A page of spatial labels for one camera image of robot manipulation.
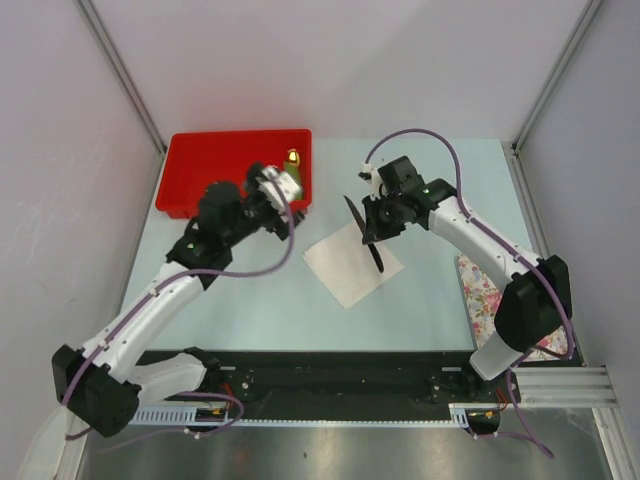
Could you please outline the black plastic knife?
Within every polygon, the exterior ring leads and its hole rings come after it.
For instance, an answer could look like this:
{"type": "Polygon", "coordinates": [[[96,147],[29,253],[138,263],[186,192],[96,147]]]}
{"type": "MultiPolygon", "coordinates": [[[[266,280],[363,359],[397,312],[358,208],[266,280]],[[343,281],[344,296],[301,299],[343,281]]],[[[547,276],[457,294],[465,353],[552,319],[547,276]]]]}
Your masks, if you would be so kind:
{"type": "MultiPolygon", "coordinates": [[[[366,229],[366,224],[365,224],[365,220],[362,217],[362,215],[360,214],[358,208],[356,207],[356,205],[354,204],[354,202],[347,197],[346,195],[343,196],[349,211],[351,212],[356,225],[358,226],[359,230],[361,231],[362,234],[365,233],[365,229],[366,229]]],[[[384,268],[384,264],[383,264],[383,260],[381,258],[381,255],[378,251],[378,249],[376,248],[376,246],[374,244],[367,244],[367,248],[371,254],[371,257],[374,261],[374,264],[376,265],[376,268],[378,270],[379,273],[383,273],[385,271],[384,268]]]]}

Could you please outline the white paper napkin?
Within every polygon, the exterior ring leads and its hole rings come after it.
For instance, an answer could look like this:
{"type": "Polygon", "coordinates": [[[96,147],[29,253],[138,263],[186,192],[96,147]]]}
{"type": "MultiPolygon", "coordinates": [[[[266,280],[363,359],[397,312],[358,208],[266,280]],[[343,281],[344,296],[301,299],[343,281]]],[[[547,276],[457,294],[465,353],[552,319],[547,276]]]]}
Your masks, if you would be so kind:
{"type": "Polygon", "coordinates": [[[379,253],[383,272],[361,243],[356,222],[351,221],[307,249],[303,258],[338,303],[348,309],[404,268],[387,247],[381,246],[379,253]]]}

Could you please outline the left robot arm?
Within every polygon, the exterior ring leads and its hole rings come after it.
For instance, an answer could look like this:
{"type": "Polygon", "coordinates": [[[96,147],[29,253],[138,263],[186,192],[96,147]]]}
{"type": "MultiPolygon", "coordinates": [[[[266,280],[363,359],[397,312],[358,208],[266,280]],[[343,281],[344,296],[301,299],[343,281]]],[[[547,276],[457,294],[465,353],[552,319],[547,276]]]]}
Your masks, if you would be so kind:
{"type": "Polygon", "coordinates": [[[296,226],[293,204],[303,188],[284,169],[253,164],[243,187],[209,185],[196,215],[166,255],[138,299],[81,347],[61,346],[52,357],[60,404],[103,437],[121,432],[140,407],[174,396],[234,402],[223,389],[220,362],[197,347],[154,364],[139,360],[170,321],[220,277],[240,242],[265,230],[286,241],[291,256],[296,226]]]}

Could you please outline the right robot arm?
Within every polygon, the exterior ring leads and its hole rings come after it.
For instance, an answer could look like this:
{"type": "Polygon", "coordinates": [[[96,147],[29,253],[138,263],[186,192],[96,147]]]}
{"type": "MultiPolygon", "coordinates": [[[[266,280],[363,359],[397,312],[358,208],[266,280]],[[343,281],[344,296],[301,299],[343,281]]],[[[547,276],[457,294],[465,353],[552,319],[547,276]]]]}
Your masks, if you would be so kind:
{"type": "Polygon", "coordinates": [[[540,340],[572,316],[567,264],[558,256],[542,258],[490,229],[460,206],[447,181],[425,182],[410,159],[402,156],[375,168],[362,166],[360,178],[370,186],[363,244],[400,235],[418,224],[457,248],[474,262],[501,293],[494,332],[470,357],[461,376],[463,393],[484,401],[497,389],[497,378],[540,340]]]}

